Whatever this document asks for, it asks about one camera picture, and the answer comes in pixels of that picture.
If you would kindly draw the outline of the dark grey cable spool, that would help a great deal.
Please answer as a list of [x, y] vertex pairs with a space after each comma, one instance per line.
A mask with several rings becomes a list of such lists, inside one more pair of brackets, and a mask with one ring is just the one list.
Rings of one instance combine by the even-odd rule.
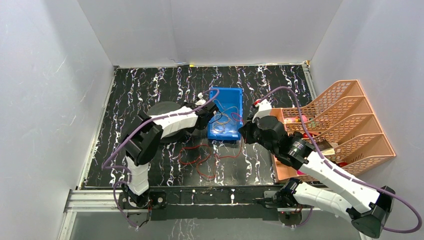
[[[191, 109], [189, 107], [182, 106], [176, 102], [162, 101], [153, 105], [146, 114], [151, 118], [156, 118], [190, 111]], [[183, 116], [175, 115], [154, 121], [156, 124], [160, 124], [163, 127], [163, 135], [160, 139], [161, 144], [179, 142], [189, 135], [189, 132], [183, 128], [180, 123], [177, 123], [177, 120], [181, 120], [182, 117]]]

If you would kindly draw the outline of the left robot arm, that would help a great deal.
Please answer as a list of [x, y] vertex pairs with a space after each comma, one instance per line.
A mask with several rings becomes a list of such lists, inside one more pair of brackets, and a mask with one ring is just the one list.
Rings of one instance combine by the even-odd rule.
[[197, 102], [164, 101], [140, 113], [127, 131], [123, 149], [130, 171], [124, 199], [132, 207], [145, 208], [149, 203], [149, 163], [161, 144], [175, 143], [194, 130], [203, 130], [219, 112], [219, 107], [205, 100]]

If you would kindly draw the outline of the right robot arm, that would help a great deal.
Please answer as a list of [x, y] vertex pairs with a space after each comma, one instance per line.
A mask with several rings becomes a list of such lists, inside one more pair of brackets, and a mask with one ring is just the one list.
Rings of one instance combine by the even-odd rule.
[[321, 157], [309, 142], [289, 135], [275, 116], [248, 120], [238, 131], [247, 144], [263, 146], [283, 165], [310, 175], [331, 189], [326, 191], [301, 180], [290, 180], [281, 194], [286, 206], [295, 207], [299, 203], [318, 207], [351, 222], [358, 232], [368, 237], [381, 236], [393, 207], [393, 189], [367, 186]]

